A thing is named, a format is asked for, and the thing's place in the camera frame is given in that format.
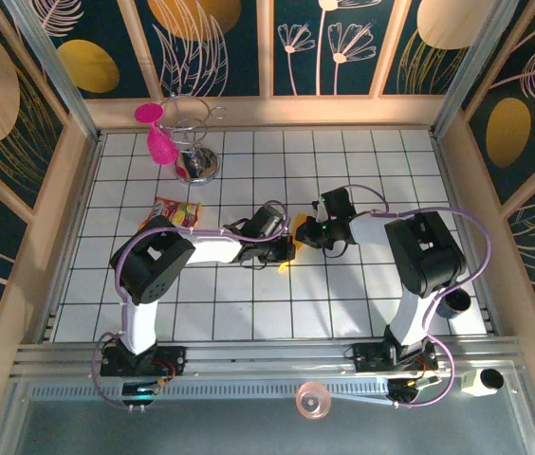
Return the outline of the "colourful snack bag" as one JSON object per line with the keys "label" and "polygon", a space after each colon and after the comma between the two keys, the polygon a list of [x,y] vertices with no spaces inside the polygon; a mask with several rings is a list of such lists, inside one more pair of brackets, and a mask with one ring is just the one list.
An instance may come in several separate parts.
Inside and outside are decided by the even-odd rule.
{"label": "colourful snack bag", "polygon": [[200,219],[200,203],[181,202],[157,196],[148,217],[140,224],[144,228],[153,218],[164,216],[176,227],[195,228]]}

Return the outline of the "pink plastic goblet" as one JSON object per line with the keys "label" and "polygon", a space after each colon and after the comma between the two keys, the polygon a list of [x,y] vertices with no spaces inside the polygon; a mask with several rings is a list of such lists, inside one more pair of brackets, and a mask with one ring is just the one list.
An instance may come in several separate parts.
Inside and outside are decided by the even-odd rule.
{"label": "pink plastic goblet", "polygon": [[150,126],[146,142],[152,159],[158,165],[169,165],[176,161],[179,150],[171,141],[170,133],[163,132],[159,127],[163,112],[160,104],[149,102],[139,106],[134,116],[136,121]]}

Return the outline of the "dark mug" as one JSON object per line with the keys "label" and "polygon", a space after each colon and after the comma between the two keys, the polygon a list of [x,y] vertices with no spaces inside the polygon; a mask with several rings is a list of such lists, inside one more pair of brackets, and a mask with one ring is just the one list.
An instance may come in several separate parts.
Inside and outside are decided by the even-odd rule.
{"label": "dark mug", "polygon": [[470,306],[470,295],[459,288],[440,300],[436,313],[443,319],[455,319],[468,311]]}

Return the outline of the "clear pink round disc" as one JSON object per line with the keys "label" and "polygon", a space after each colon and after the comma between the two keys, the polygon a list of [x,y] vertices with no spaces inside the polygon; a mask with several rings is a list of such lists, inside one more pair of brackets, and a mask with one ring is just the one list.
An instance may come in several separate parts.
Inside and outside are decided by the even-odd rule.
{"label": "clear pink round disc", "polygon": [[318,420],[324,418],[330,411],[331,394],[325,384],[309,381],[298,389],[295,403],[303,417]]}

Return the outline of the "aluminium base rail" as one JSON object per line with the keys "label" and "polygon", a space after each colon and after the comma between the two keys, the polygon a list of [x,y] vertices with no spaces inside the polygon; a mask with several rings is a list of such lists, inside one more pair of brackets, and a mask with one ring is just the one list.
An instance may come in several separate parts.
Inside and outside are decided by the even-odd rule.
{"label": "aluminium base rail", "polygon": [[[456,371],[494,367],[509,371],[525,366],[515,337],[443,337]],[[330,378],[355,373],[353,339],[186,342],[184,378],[260,379]],[[29,344],[18,348],[11,378],[87,378],[93,343]]]}

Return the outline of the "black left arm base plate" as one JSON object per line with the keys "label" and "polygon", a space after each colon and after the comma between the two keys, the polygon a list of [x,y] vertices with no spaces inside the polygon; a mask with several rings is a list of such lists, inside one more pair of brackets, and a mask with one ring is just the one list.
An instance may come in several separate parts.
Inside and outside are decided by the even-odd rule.
{"label": "black left arm base plate", "polygon": [[182,375],[186,363],[186,349],[182,346],[154,345],[147,351],[131,354],[123,344],[102,350],[100,376],[149,377]]}

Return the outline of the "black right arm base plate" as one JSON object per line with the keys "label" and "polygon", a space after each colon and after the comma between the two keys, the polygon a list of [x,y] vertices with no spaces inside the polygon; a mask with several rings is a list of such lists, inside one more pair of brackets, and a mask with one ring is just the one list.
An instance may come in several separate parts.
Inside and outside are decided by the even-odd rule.
{"label": "black right arm base plate", "polygon": [[355,343],[352,359],[357,373],[424,373],[437,371],[434,345],[428,341],[417,353],[395,360],[396,352],[388,352],[381,343]]}

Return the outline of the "aluminium frame post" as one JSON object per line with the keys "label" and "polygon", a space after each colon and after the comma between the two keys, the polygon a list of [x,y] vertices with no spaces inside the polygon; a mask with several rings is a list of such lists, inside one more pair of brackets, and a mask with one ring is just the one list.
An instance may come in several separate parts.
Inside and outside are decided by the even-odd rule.
{"label": "aluminium frame post", "polygon": [[519,0],[495,0],[446,93],[432,128],[441,139],[448,131],[465,97],[486,65],[517,8]]}
{"label": "aluminium frame post", "polygon": [[65,38],[82,19],[82,0],[0,1],[84,134],[97,143],[97,126],[52,41],[53,38]]}

